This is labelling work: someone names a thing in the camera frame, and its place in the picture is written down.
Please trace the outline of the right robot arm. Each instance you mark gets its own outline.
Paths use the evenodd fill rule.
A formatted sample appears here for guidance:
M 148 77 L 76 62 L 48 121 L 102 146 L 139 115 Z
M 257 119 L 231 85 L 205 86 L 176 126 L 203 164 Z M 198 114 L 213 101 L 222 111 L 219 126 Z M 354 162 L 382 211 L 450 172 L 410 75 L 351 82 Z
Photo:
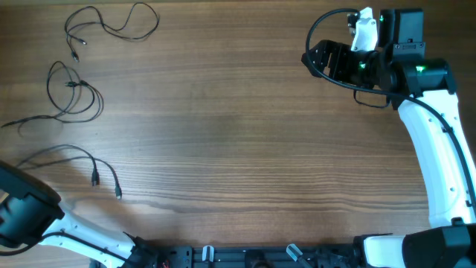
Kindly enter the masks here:
M 348 244 L 321 245 L 303 267 L 473 267 L 475 163 L 460 123 L 457 85 L 449 64 L 425 57 L 419 8 L 344 9 L 353 41 L 306 43 L 309 73 L 353 93 L 385 97 L 414 145 L 428 198 L 429 229 L 413 234 L 364 234 Z

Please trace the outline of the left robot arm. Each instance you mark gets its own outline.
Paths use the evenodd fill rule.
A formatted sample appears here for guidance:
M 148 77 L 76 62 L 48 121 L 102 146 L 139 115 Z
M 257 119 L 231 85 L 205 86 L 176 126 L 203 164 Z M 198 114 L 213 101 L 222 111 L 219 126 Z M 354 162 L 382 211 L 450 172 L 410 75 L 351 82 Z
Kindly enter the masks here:
M 1 250 L 14 256 L 34 246 L 84 255 L 93 267 L 159 267 L 164 257 L 140 237 L 115 232 L 75 214 L 49 185 L 1 163 Z

